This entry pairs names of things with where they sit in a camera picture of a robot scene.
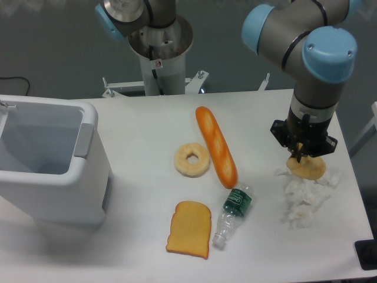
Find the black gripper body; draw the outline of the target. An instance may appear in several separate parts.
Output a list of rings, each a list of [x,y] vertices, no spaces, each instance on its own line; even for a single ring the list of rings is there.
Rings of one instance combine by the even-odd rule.
[[[328,135],[328,127],[335,112],[334,107],[303,111],[290,108],[286,120],[275,120],[270,128],[272,135],[295,157],[296,146],[303,144],[302,157],[319,157],[335,151],[338,141]]]

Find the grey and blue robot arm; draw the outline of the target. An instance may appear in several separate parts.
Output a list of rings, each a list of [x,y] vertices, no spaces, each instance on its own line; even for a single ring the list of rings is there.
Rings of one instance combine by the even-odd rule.
[[[286,120],[271,131],[292,157],[318,157],[335,151],[330,120],[352,74],[357,43],[338,28],[359,1],[292,1],[285,8],[255,7],[244,20],[242,41],[295,79]],[[140,58],[148,96],[183,94],[185,55],[193,42],[190,24],[174,1],[101,1],[97,17],[114,40],[128,39]]]

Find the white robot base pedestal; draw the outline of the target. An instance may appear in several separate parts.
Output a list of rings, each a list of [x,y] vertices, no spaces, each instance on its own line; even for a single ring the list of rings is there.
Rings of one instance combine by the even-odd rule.
[[[108,83],[103,78],[105,93],[144,91],[146,96],[175,94],[204,94],[203,88],[209,73],[200,70],[186,77],[186,53],[193,43],[193,30],[187,20],[176,16],[165,28],[144,26],[128,37],[132,51],[140,60],[142,81]]]

